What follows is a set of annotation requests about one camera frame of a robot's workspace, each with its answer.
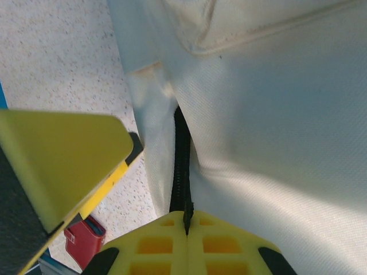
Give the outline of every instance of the red bag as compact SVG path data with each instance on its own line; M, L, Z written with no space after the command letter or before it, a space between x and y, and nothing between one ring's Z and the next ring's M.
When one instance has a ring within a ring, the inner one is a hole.
M82 270L97 254L104 241L106 230L92 216L64 230L66 250Z

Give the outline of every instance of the white fabric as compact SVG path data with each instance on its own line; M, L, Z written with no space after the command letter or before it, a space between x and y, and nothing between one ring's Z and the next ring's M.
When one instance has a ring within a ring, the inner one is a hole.
M196 209L274 242L298 274L367 274L366 1L196 1L185 17L194 2L109 0L115 26L144 18L152 35L132 47L141 33L116 32L157 214L169 208L178 103ZM242 26L254 31L214 42Z

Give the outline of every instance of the black zipper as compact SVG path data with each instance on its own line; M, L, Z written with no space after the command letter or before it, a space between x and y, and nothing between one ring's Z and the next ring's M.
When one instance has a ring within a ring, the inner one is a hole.
M192 203L190 192L190 146L191 135L186 120L178 107L174 113L175 154L170 212L185 211Z

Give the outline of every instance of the terrazzo floor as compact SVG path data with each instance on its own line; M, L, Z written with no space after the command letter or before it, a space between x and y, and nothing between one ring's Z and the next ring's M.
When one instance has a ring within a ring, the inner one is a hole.
M0 80L9 108L109 113L136 131L106 0L2 1ZM142 156L93 215L106 242L156 218ZM80 271L63 235L50 252Z

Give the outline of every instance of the black edge trim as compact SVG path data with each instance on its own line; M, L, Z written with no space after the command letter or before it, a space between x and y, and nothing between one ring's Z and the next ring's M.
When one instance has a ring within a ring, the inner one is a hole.
M50 233L47 233L47 237L51 237L53 234L55 234L55 232L60 228L60 227L62 227L63 226L63 224L64 224L64 221L62 221L62 222L60 222L59 224L58 224L58 226L56 226Z
M141 152L143 152L143 144L140 141L138 134L134 132L129 132L129 135L132 139L132 143L134 146L132 148L132 152L125 160L128 166L140 155Z
M273 275L296 275L283 255L268 247L260 247L259 253Z
M111 247L94 255L81 275L107 275L118 254L119 250Z
M81 217L80 213L78 213L74 219L72 219L72 221L68 224L67 228L73 226L74 224L81 222L83 220L83 218Z

